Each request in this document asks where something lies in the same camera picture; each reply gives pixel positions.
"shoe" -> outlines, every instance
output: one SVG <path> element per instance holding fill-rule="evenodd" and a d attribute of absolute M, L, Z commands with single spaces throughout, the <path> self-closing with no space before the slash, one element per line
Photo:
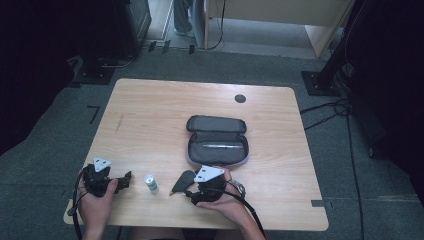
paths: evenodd
<path fill-rule="evenodd" d="M 175 31 L 175 34 L 180 35 L 180 36 L 194 37 L 193 29 L 188 31 L 188 32 L 180 32 L 177 29 L 174 29 L 174 31 Z"/>

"gray carpet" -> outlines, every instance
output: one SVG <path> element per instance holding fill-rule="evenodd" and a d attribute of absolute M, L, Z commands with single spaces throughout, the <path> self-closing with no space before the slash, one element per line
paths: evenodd
<path fill-rule="evenodd" d="M 338 100 L 306 92 L 300 72 L 320 71 L 324 65 L 320 60 L 198 50 L 190 55 L 179 49 L 162 54 L 161 48 L 144 49 L 132 64 L 115 71 L 110 85 L 64 89 L 30 136 L 0 156 L 0 240 L 76 239 L 73 226 L 63 222 L 63 213 L 117 79 L 286 86 L 294 89 L 299 108 L 305 109 Z M 310 126 L 333 113 L 332 108 L 306 113 L 303 124 Z M 354 116 L 350 125 L 365 239 L 422 239 L 424 209 L 408 176 L 391 161 L 368 158 L 368 146 Z M 335 117 L 306 134 L 329 228 L 324 232 L 268 231 L 268 239 L 361 239 L 346 117 Z M 105 239 L 115 239 L 117 231 L 108 227 Z"/>

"hand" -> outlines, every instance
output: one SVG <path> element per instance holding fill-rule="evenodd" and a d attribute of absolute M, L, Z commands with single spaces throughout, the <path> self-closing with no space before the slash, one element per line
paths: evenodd
<path fill-rule="evenodd" d="M 112 179 L 103 197 L 98 198 L 85 189 L 83 178 L 79 182 L 80 196 L 78 205 L 81 218 L 86 226 L 84 239 L 101 239 L 112 212 L 112 199 L 118 186 L 118 179 Z"/>
<path fill-rule="evenodd" d="M 226 181 L 230 181 L 230 171 L 225 168 L 221 169 L 225 170 L 224 179 Z M 240 193 L 236 187 L 230 183 L 228 183 L 225 187 L 225 191 L 240 196 Z M 228 218 L 230 221 L 236 223 L 240 227 L 240 230 L 246 240 L 265 239 L 259 230 L 258 225 L 246 210 L 246 207 L 237 199 L 228 194 L 224 193 L 222 197 L 215 202 L 198 202 L 196 206 L 220 212 L 224 217 Z"/>
<path fill-rule="evenodd" d="M 228 169 L 221 168 L 224 172 L 224 179 L 225 181 L 231 180 L 231 174 Z M 237 191 L 235 186 L 231 184 L 227 184 L 225 191 L 240 196 L 240 193 Z M 234 197 L 223 194 L 220 199 L 218 199 L 215 202 L 198 202 L 196 204 L 197 207 L 206 208 L 210 210 L 216 210 L 220 212 L 224 217 L 228 218 L 232 222 L 235 222 L 237 224 L 239 223 L 239 220 L 246 216 L 246 214 L 249 216 L 249 213 L 247 212 L 244 205 L 236 200 Z"/>

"small bottle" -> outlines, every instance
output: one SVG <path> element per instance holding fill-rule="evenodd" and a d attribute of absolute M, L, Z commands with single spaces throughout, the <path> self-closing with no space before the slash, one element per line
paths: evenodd
<path fill-rule="evenodd" d="M 144 177 L 144 182 L 149 187 L 150 191 L 152 193 L 156 193 L 158 191 L 158 185 L 156 184 L 155 179 L 153 178 L 153 175 L 148 174 Z"/>

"hole in table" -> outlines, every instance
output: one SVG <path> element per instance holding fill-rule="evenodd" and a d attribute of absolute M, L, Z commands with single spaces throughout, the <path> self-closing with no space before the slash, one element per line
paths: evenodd
<path fill-rule="evenodd" d="M 236 102 L 238 103 L 244 103 L 246 102 L 246 97 L 243 94 L 237 94 L 234 99 L 236 100 Z"/>

